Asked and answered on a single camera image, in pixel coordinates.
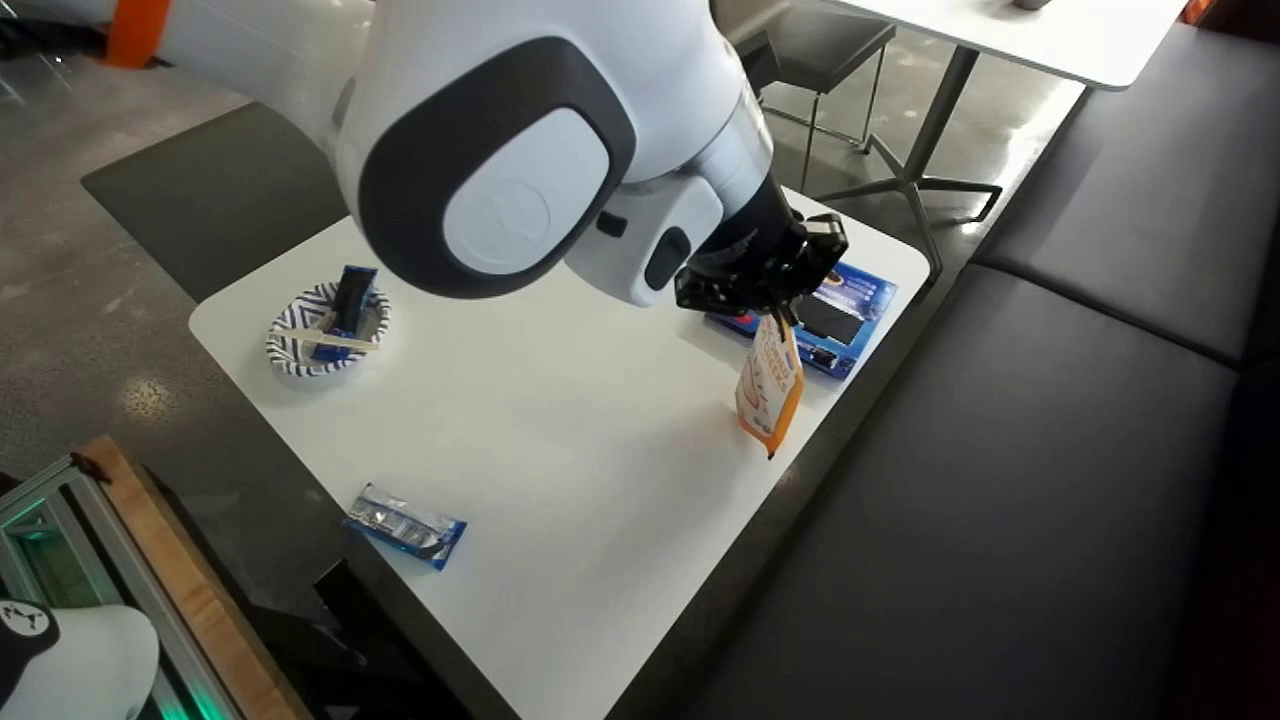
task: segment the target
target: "white table top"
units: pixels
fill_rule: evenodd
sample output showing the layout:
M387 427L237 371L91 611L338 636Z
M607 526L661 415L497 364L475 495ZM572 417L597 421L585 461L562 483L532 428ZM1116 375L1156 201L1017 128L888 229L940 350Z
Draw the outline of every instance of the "white table top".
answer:
M1124 90L1187 0L822 0L1102 90Z
M899 286L865 361L929 268L844 222L845 261ZM443 571L375 546L522 717L602 717L847 380L806 374L768 461L733 411L745 338L669 299L614 301L563 264L485 301L383 273L383 350L332 387L276 377L271 318L347 263L378 266L349 218L202 302L191 331L340 506L374 482L470 523Z

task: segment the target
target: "metal table leg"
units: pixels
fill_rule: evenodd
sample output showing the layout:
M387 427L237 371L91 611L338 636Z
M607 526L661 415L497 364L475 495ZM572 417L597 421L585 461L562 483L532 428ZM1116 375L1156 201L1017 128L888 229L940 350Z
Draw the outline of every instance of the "metal table leg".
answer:
M973 72L974 63L978 61L978 51L970 47L956 47L955 53L951 54L951 61L947 64L946 73L942 74L942 82L938 85L938 91L933 96L933 102L929 105L929 111L924 115L924 123L920 126L920 135L915 138L915 145L911 146L911 154L908 155L906 163L897 159L884 142L874 133L868 137L868 145L883 158L884 164L890 167L893 173L892 178L872 181L858 187L849 190L841 190L838 192L832 192L817 197L819 202L829 202L832 200L845 200L849 197L863 197L867 195L878 195L881 192L901 192L906 196L908 204L911 206L911 214L915 215L916 224L920 225L920 233L924 236L924 254L929 259L929 282L938 278L942 272L942 256L938 254L937 242L933 240L933 231L929 228L929 219L924 213L924 202L920 200L922 190L938 190L948 192L986 192L991 197L987 204L983 205L982 211L974 218L968 218L965 222L977 222L987 219L991 214L992 208L996 206L996 201L1000 200L1000 193L1004 188L998 184L991 184L984 182L972 182L951 178L936 178L924 174L925 167L933 158L933 151L938 147L938 141L942 140L942 131L947 127L947 120L951 119L951 113L956 108L956 101L960 100L960 94L964 91L965 83L969 81L969 74Z

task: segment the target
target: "paper bowl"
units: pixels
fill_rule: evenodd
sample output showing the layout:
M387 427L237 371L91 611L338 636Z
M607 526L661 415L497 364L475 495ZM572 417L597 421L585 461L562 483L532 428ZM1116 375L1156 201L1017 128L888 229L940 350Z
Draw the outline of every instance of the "paper bowl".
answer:
M314 342L270 334L271 331L302 329L319 325L333 311L333 299L338 293L338 283L320 283L303 291L289 302L271 322L266 336L266 359L275 372L291 378L319 378L332 375L351 368L366 355L356 350L346 360L323 363L311 359ZM380 343L387 336L392 322L392 302L378 288L372 288L365 313L360 318L358 340Z

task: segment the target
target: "orange band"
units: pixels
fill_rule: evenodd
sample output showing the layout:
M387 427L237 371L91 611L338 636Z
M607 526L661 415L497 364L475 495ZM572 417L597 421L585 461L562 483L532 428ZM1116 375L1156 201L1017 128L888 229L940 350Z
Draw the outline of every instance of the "orange band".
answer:
M164 35L170 0L116 0L115 17L106 36L102 64L114 68L145 68Z

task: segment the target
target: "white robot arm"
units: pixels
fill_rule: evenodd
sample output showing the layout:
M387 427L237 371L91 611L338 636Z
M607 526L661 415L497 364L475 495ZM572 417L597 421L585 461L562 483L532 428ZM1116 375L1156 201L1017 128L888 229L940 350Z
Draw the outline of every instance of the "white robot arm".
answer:
M61 1L101 26L118 0ZM637 305L675 277L684 306L768 311L845 247L792 217L703 0L172 0L156 56L300 127L429 292L511 292L566 258Z

